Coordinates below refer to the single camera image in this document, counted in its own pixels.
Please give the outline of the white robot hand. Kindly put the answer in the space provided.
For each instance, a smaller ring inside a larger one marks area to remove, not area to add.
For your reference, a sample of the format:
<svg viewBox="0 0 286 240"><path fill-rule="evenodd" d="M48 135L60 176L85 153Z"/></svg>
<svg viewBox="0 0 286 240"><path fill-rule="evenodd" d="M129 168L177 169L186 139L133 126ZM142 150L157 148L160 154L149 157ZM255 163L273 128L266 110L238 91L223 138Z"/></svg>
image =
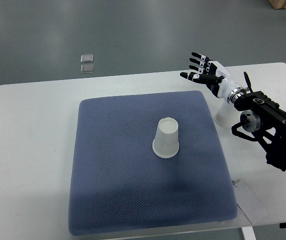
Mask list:
<svg viewBox="0 0 286 240"><path fill-rule="evenodd" d="M181 77L206 85L215 97L227 103L235 103L237 98L245 94L245 88L237 84L231 73L218 61L197 52L191 55L191 65L188 67L192 72L181 72Z"/></svg>

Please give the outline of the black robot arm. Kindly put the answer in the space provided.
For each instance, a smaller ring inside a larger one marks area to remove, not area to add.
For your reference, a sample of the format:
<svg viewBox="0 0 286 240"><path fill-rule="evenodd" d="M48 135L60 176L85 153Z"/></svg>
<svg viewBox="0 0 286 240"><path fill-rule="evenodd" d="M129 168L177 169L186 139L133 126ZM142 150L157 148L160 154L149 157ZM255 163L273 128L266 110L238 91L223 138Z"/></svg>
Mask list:
<svg viewBox="0 0 286 240"><path fill-rule="evenodd" d="M286 64L226 67L192 53L180 75L197 84L211 105L227 106L219 130L237 183L246 183L251 200L240 200L244 213L286 220Z"/></svg>

